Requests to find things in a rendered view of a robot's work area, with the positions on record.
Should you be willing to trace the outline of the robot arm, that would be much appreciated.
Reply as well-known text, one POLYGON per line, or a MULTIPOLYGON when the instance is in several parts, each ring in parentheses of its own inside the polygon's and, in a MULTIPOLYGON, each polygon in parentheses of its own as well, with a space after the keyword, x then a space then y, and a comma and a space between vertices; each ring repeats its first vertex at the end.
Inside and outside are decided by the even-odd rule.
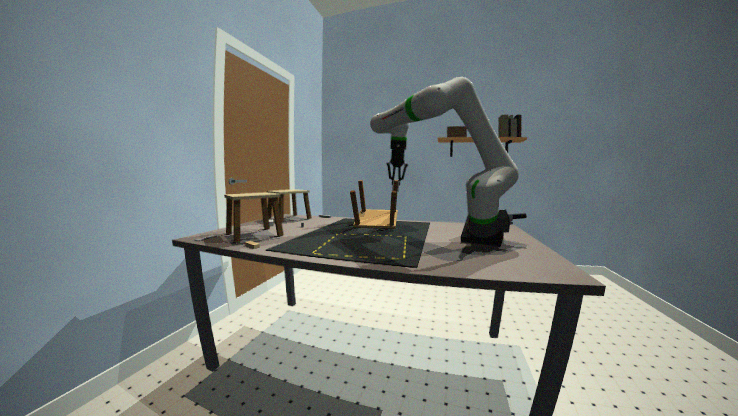
POLYGON ((518 168, 495 133, 469 79, 457 77, 429 86, 389 111, 374 115, 370 126, 376 133, 390 129, 385 132, 392 133, 390 148, 406 150, 409 123, 440 116, 450 109, 456 111, 466 126, 485 166, 485 170, 466 182, 470 216, 467 230, 483 238, 499 231, 508 233, 513 219, 527 217, 526 213, 499 210, 499 198, 517 182, 518 168))

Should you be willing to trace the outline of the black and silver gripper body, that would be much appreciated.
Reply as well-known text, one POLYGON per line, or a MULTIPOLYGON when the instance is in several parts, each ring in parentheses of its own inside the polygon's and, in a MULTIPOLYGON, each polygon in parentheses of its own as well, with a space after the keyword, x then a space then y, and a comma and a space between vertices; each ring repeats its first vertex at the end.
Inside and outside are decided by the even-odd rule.
POLYGON ((393 150, 391 153, 391 164, 394 166, 394 162, 396 162, 396 167, 398 167, 398 162, 400 162, 400 167, 404 164, 404 151, 405 150, 393 150), (394 158, 394 159, 393 159, 394 158))

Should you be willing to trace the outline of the small wooden stool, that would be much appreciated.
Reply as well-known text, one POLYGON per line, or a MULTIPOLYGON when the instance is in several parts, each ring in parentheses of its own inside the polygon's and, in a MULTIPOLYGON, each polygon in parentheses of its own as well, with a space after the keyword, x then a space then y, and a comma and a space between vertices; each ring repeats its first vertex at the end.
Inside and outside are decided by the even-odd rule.
POLYGON ((358 205, 357 205, 355 190, 350 191, 353 214, 354 214, 354 219, 355 219, 353 227, 395 229, 397 211, 398 211, 396 210, 398 180, 394 180, 394 189, 391 192, 390 210, 366 210, 363 180, 359 180, 358 184, 359 184, 359 193, 360 193, 360 201, 361 201, 360 213, 358 212, 358 205), (395 214, 395 217, 394 217, 394 214, 395 214))

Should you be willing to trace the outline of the dark grey mat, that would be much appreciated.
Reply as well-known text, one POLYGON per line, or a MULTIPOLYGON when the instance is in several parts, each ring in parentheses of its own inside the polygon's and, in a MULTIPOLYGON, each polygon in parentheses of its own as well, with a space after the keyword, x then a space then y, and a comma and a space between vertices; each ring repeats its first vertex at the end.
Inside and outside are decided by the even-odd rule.
POLYGON ((344 218, 266 251, 361 263, 418 267, 430 222, 396 221, 395 229, 353 227, 354 222, 354 219, 344 218))

